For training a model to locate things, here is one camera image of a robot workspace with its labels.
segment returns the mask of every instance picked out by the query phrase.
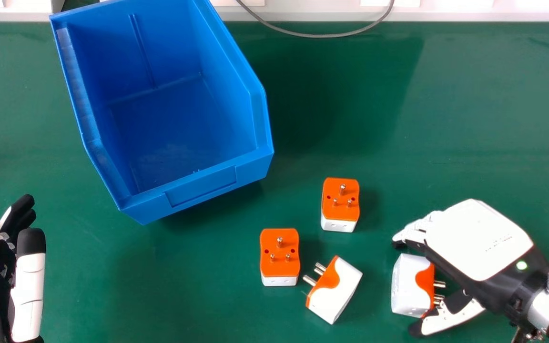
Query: white robotic hand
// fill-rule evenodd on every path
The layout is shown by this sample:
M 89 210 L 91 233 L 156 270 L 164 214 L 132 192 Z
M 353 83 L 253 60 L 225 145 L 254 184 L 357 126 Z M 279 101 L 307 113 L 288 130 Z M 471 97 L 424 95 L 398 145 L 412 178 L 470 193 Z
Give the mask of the white robotic hand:
M 517 327 L 513 342 L 549 337 L 549 263 L 527 233 L 478 200 L 435 211 L 395 234 L 462 289 L 409 327 L 422 337 L 459 325 L 485 310 Z
M 24 195 L 0 220 L 0 343 L 42 343 L 46 238 L 30 228 L 35 201 Z

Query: green led indicator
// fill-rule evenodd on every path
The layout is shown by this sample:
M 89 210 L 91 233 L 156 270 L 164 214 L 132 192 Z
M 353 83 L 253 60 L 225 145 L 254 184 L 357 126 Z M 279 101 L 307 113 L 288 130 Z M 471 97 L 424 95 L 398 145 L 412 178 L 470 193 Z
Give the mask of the green led indicator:
M 523 261 L 523 260 L 520 260 L 516 263 L 516 268 L 519 270 L 519 271 L 524 271 L 525 269 L 527 269 L 529 267 L 529 265 Z

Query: plug prong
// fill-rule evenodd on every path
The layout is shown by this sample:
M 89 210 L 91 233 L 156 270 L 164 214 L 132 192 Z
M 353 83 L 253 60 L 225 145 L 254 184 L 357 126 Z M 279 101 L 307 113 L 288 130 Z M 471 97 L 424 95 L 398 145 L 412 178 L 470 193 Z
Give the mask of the plug prong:
M 305 280 L 305 282 L 311 286 L 315 286 L 316 285 L 316 281 L 313 280 L 313 278 L 311 278 L 310 276 L 308 275 L 305 275 L 305 276 L 302 276 L 302 280 Z
M 320 271 L 322 271 L 322 273 L 325 273 L 325 267 L 321 263 L 319 262 L 315 263 L 315 267 L 318 268 Z

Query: orange and white plug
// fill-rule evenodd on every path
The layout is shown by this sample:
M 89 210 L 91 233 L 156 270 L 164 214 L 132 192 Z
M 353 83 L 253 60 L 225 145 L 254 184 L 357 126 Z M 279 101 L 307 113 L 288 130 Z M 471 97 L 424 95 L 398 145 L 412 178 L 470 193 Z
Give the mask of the orange and white plug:
M 444 287 L 444 282 L 436 281 L 436 268 L 427 258 L 401 254 L 393 268 L 391 311 L 420 318 L 444 300 L 436 294 L 436 288 Z
M 294 228 L 264 229 L 260 272 L 264 286 L 295 286 L 300 275 L 300 237 Z
M 353 232 L 359 220 L 359 182 L 326 178 L 321 202 L 321 227 L 329 232 Z
M 363 273 L 338 256 L 334 256 L 327 267 L 316 263 L 315 273 L 320 275 L 316 281 L 303 276 L 312 286 L 306 306 L 324 321 L 334 324 L 353 297 Z

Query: bin bottom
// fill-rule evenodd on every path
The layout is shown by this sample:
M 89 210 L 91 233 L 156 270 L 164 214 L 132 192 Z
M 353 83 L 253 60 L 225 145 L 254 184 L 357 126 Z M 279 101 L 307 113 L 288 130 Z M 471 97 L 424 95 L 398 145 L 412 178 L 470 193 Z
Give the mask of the bin bottom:
M 137 193 L 254 149 L 231 146 L 239 138 L 200 76 L 124 98 L 110 109 Z

